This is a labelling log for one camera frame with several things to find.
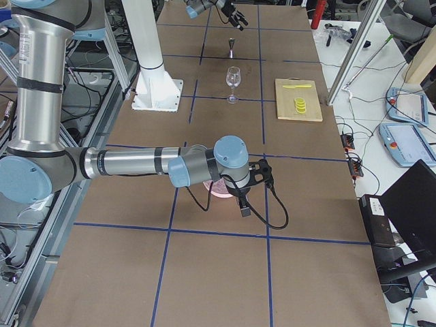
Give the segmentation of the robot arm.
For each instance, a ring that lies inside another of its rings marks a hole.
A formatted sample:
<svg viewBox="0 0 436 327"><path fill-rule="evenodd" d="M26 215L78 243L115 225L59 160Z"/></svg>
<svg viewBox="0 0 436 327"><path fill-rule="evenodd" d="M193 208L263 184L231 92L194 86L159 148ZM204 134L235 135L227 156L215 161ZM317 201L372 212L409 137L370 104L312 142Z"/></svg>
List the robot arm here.
<svg viewBox="0 0 436 327"><path fill-rule="evenodd" d="M79 147L62 124L67 43L104 41L113 66L123 61L103 1L13 1L20 29L16 131L1 158L1 193L34 203L98 176L166 175L176 188L223 181L240 203L253 176L245 143L220 138L212 148L155 147L114 151Z"/></svg>
<svg viewBox="0 0 436 327"><path fill-rule="evenodd" d="M187 0L185 1L186 12L191 19L214 7L223 24L230 23L233 27L242 31L248 25L245 16L239 12L232 1L229 0Z"/></svg>

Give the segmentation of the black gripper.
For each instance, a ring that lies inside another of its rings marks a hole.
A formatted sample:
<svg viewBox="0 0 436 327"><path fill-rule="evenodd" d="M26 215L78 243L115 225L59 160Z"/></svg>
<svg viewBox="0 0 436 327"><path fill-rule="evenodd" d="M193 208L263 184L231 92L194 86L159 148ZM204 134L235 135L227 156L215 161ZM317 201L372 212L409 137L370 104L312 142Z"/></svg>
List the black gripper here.
<svg viewBox="0 0 436 327"><path fill-rule="evenodd" d="M238 205L240 207L240 212L242 217L250 216L250 208L248 205L247 194L250 192L250 187L243 188L233 188L227 186L228 193L235 196L238 199Z"/></svg>
<svg viewBox="0 0 436 327"><path fill-rule="evenodd" d="M229 23L233 27L242 31L244 29L242 25L244 26L248 25L245 16L241 12L236 11L236 8L234 7L231 1L218 1L217 7L228 18Z"/></svg>

